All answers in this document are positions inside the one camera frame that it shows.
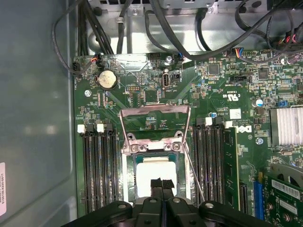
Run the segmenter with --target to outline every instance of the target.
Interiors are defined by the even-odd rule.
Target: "silver heatsink fins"
[[[272,144],[303,144],[303,108],[272,109],[270,119]]]

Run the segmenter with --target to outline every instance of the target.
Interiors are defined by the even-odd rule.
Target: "blue wire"
[[[243,50],[244,50],[244,48],[241,48],[241,50],[239,52],[240,57],[242,56]]]

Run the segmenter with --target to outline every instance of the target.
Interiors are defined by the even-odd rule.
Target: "label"
[[[291,196],[295,197],[296,199],[300,199],[300,192],[296,189],[288,187],[285,184],[279,183],[279,182],[274,181],[274,180],[271,180],[271,185],[274,188],[276,188],[276,189],[278,189],[278,190],[280,190],[280,191],[282,191],[282,192],[284,192],[288,195],[291,195]]]
[[[298,215],[298,209],[296,207],[293,207],[292,205],[288,204],[287,202],[280,200],[280,206],[284,207],[285,209],[289,210],[290,212],[294,213],[295,215]]]
[[[0,216],[6,212],[5,163],[0,163]]]
[[[230,119],[241,119],[241,109],[230,109],[229,110]]]

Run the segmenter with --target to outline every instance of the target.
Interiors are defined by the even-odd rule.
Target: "blue pcie slot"
[[[258,181],[254,181],[254,200],[255,200],[255,216],[264,220],[263,209],[263,185]]]

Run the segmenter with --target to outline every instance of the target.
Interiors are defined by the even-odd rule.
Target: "screw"
[[[174,143],[174,144],[172,145],[172,148],[173,148],[173,150],[179,150],[179,149],[180,149],[180,144]]]
[[[212,203],[206,203],[205,206],[207,208],[214,208],[214,205]]]
[[[212,7],[208,8],[208,13],[212,13],[214,11],[214,9]]]
[[[179,199],[179,198],[174,198],[172,201],[175,202],[175,203],[180,203],[180,202],[181,202],[181,199]]]
[[[133,9],[133,15],[137,16],[138,15],[138,9]]]
[[[139,147],[137,145],[132,145],[132,152],[138,152]]]
[[[84,95],[86,97],[90,97],[91,96],[91,91],[90,90],[85,90]]]
[[[256,144],[261,145],[264,143],[264,140],[262,138],[257,138],[256,139]]]
[[[165,58],[166,63],[172,63],[172,57],[171,56],[167,56]]]

